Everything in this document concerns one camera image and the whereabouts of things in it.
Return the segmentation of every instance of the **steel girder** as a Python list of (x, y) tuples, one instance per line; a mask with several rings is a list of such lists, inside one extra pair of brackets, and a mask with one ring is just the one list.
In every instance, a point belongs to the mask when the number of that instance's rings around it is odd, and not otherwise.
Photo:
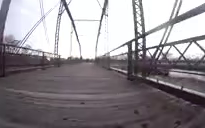
[(61, 18), (63, 13), (63, 3), (60, 2), (59, 11), (58, 11), (58, 17), (57, 17), (57, 23), (56, 23), (56, 31), (55, 31), (55, 45), (54, 45), (54, 54), (58, 55), (58, 42), (59, 42), (59, 31), (60, 31), (60, 25), (61, 25)]
[(142, 60), (146, 59), (146, 37), (142, 38), (142, 42), (139, 42), (138, 37), (145, 34), (145, 21), (142, 0), (132, 0), (133, 17), (134, 17), (134, 31), (135, 31), (135, 52), (134, 52), (134, 74), (138, 73), (138, 49), (142, 49)]

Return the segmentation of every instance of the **vertical post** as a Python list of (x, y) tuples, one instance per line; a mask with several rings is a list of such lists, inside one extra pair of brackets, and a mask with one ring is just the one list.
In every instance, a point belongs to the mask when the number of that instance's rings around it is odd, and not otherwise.
[(2, 53), (2, 72), (3, 76), (6, 75), (6, 45), (3, 44), (3, 53)]
[[(144, 21), (144, 12), (143, 12), (143, 5), (142, 0), (132, 0), (132, 7), (133, 7), (133, 18), (134, 18), (134, 31), (135, 31), (135, 38), (143, 35), (145, 33), (145, 21)], [(145, 73), (146, 68), (146, 37), (142, 38), (142, 42), (139, 42), (137, 39), (135, 40), (135, 61), (134, 61), (134, 74), (138, 74), (139, 70), (139, 53), (138, 49), (142, 49), (142, 75)]]
[(60, 67), (61, 66), (61, 55), (58, 55), (58, 67)]
[(128, 80), (133, 80), (133, 65), (132, 65), (132, 42), (128, 43)]
[(3, 66), (3, 37), (4, 37), (4, 29), (6, 24), (6, 19), (8, 16), (8, 11), (10, 7), (11, 0), (3, 0), (1, 9), (0, 9), (0, 77), (5, 75), (4, 66)]
[(107, 54), (107, 69), (110, 69), (110, 54)]
[(45, 53), (42, 52), (41, 69), (45, 70)]

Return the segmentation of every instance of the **bridge deck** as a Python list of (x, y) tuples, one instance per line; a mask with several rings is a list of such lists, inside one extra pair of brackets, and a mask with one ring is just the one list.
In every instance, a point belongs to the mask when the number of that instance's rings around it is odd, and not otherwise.
[(0, 128), (205, 128), (205, 109), (94, 64), (0, 79)]

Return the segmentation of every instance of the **sky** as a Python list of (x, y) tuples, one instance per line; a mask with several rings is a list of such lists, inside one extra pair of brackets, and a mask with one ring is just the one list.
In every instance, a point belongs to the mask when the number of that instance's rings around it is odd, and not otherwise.
[[(104, 0), (98, 0), (103, 6)], [(166, 22), (169, 19), (175, 0), (143, 0), (145, 12), (146, 31)], [(43, 0), (45, 13), (59, 3), (59, 0)], [(205, 3), (205, 0), (183, 0), (180, 14)], [(69, 5), (74, 19), (99, 20), (101, 8), (97, 0), (72, 0)], [(55, 26), (58, 14), (58, 6), (45, 19), (49, 43), (46, 41), (43, 24), (33, 32), (27, 41), (34, 49), (53, 52), (55, 40)], [(128, 40), (134, 38), (134, 24), (132, 15), (131, 0), (110, 0), (108, 14), (108, 42), (105, 39), (105, 26), (103, 24), (98, 45), (98, 55), (102, 55)], [(39, 0), (12, 0), (9, 10), (5, 35), (14, 35), (17, 40), (22, 40), (31, 27), (41, 18)], [(85, 58), (95, 56), (95, 43), (99, 27), (99, 22), (75, 22), (80, 43), (82, 45), (82, 55)], [(63, 57), (70, 54), (71, 22), (66, 13), (62, 16), (59, 53)], [(157, 45), (162, 37), (163, 31), (159, 31), (147, 37), (147, 46)], [(205, 34), (205, 13), (195, 18), (184, 21), (174, 26), (169, 41), (185, 39), (193, 36)], [(78, 56), (78, 44), (73, 35), (72, 56)], [(127, 48), (120, 49), (113, 54), (126, 51)], [(177, 56), (177, 52), (172, 50), (172, 54)], [(201, 56), (203, 52), (196, 46), (192, 46), (187, 52), (188, 56)]]

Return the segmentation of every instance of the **metal railing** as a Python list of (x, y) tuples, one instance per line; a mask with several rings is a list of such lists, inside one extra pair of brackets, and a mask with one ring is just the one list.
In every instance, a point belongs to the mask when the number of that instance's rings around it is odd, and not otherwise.
[(64, 62), (65, 59), (61, 59), (60, 55), (53, 53), (10, 44), (0, 44), (0, 76), (28, 69), (59, 67)]
[[(205, 40), (205, 35), (147, 47), (145, 49), (132, 49), (132, 45), (135, 41), (140, 42), (142, 38), (145, 38), (148, 35), (158, 32), (166, 27), (173, 26), (182, 21), (188, 20), (202, 13), (205, 13), (205, 3), (155, 27), (148, 32), (143, 33), (136, 39), (132, 39), (111, 50), (110, 52), (97, 57), (96, 62), (106, 68), (117, 68), (127, 71), (128, 79), (132, 79), (134, 75), (138, 75), (139, 73), (142, 73), (143, 77), (153, 73), (166, 75), (168, 74), (169, 70), (189, 74), (205, 75), (205, 49), (201, 46), (201, 43), (203, 43), (202, 41)], [(181, 44), (187, 45), (187, 47), (185, 49), (178, 48), (178, 45)], [(197, 48), (204, 53), (204, 55), (197, 58), (186, 56), (185, 53), (188, 52), (188, 49), (190, 49), (191, 45), (196, 45)], [(168, 53), (173, 50), (175, 50), (179, 56), (168, 56)], [(138, 53), (139, 57), (137, 62), (135, 61), (135, 52)]]

